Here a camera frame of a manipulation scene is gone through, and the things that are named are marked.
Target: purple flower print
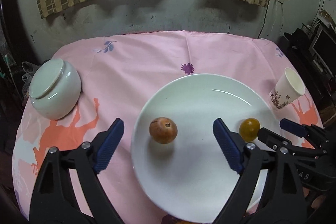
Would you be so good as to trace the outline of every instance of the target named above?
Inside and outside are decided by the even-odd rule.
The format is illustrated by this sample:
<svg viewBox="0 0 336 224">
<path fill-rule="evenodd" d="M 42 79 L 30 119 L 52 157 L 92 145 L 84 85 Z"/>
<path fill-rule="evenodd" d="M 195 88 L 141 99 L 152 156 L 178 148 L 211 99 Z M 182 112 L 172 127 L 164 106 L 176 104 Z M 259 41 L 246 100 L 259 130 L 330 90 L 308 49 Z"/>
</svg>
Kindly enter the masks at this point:
<svg viewBox="0 0 336 224">
<path fill-rule="evenodd" d="M 103 48 L 102 50 L 97 50 L 97 49 L 95 49 L 95 50 L 93 50 L 94 52 L 103 52 L 103 53 L 107 53 L 108 51 L 113 51 L 113 48 L 114 48 L 114 46 L 113 46 L 113 42 L 115 42 L 115 41 L 106 41 L 105 43 L 104 43 L 104 45 L 106 45 L 106 47 L 105 48 Z"/>
<path fill-rule="evenodd" d="M 190 75 L 190 74 L 194 73 L 195 69 L 194 69 L 192 64 L 188 63 L 188 64 L 184 64 L 184 65 L 181 64 L 181 70 L 184 70 L 185 74 Z"/>
</svg>

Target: computer screen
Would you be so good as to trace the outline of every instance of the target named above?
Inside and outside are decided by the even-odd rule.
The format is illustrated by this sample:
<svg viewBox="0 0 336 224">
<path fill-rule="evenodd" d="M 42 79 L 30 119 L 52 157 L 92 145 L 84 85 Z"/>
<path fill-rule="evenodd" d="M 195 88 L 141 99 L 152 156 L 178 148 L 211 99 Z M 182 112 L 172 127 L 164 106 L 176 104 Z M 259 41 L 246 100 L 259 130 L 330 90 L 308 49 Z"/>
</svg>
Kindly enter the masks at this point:
<svg viewBox="0 0 336 224">
<path fill-rule="evenodd" d="M 333 76 L 336 76 L 336 43 L 322 30 L 313 49 L 318 53 Z"/>
</svg>

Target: paper cup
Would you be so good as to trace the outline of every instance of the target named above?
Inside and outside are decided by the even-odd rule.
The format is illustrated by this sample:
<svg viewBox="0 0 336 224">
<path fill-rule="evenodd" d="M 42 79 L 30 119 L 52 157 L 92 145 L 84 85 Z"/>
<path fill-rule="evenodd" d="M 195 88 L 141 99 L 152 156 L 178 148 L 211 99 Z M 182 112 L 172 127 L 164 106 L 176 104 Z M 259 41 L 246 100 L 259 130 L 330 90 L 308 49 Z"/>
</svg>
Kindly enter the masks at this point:
<svg viewBox="0 0 336 224">
<path fill-rule="evenodd" d="M 270 104 L 281 109 L 306 92 L 301 77 L 291 68 L 286 68 L 283 75 L 268 95 Z"/>
</svg>

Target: bowl lid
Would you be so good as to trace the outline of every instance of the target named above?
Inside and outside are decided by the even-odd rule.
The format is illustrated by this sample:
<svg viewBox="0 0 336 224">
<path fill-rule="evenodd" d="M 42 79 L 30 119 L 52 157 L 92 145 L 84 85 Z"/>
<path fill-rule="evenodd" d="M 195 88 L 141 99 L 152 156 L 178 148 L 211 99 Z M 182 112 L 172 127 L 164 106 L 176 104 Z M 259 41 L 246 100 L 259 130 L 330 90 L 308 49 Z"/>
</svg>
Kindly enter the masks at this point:
<svg viewBox="0 0 336 224">
<path fill-rule="evenodd" d="M 45 95 L 59 78 L 63 67 L 64 61 L 60 58 L 51 59 L 44 63 L 31 80 L 29 86 L 30 97 L 37 99 Z"/>
</svg>

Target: plastic bag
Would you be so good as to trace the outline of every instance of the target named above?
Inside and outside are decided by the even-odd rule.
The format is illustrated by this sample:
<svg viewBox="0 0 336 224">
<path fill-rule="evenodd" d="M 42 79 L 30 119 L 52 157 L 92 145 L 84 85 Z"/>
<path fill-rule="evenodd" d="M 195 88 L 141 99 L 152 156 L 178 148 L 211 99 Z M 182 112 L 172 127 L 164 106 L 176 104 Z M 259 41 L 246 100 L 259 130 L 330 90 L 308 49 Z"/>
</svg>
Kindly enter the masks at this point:
<svg viewBox="0 0 336 224">
<path fill-rule="evenodd" d="M 22 81 L 25 84 L 22 87 L 22 94 L 24 98 L 29 97 L 29 85 L 32 81 L 32 78 L 40 66 L 32 64 L 30 62 L 22 62 L 22 68 L 25 71 L 25 74 L 22 76 Z"/>
</svg>

